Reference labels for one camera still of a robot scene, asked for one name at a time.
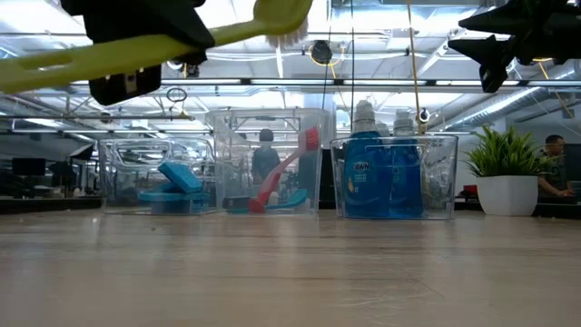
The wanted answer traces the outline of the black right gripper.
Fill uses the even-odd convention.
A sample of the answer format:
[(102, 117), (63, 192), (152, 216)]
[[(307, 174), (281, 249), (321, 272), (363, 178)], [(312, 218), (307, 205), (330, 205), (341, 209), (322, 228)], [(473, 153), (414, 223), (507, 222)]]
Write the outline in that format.
[[(554, 64), (580, 58), (580, 2), (567, 0), (508, 0), (488, 12), (458, 22), (462, 28), (494, 34), (520, 35), (516, 58), (520, 64), (549, 58)], [(448, 47), (479, 63), (482, 91), (495, 93), (507, 80), (514, 56), (508, 41), (494, 35), (479, 40), (450, 40)]]

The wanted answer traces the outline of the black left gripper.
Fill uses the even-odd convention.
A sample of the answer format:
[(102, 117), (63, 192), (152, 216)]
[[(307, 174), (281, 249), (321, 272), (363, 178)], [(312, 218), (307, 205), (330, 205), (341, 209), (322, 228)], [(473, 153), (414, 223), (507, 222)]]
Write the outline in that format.
[[(69, 15), (80, 15), (86, 35), (96, 44), (142, 35), (167, 35), (197, 48), (177, 51), (174, 60), (202, 64), (204, 49), (215, 41), (195, 9), (204, 0), (62, 0)], [(160, 65), (132, 73), (113, 74), (89, 81), (90, 94), (101, 105), (112, 105), (148, 94), (161, 85)]]

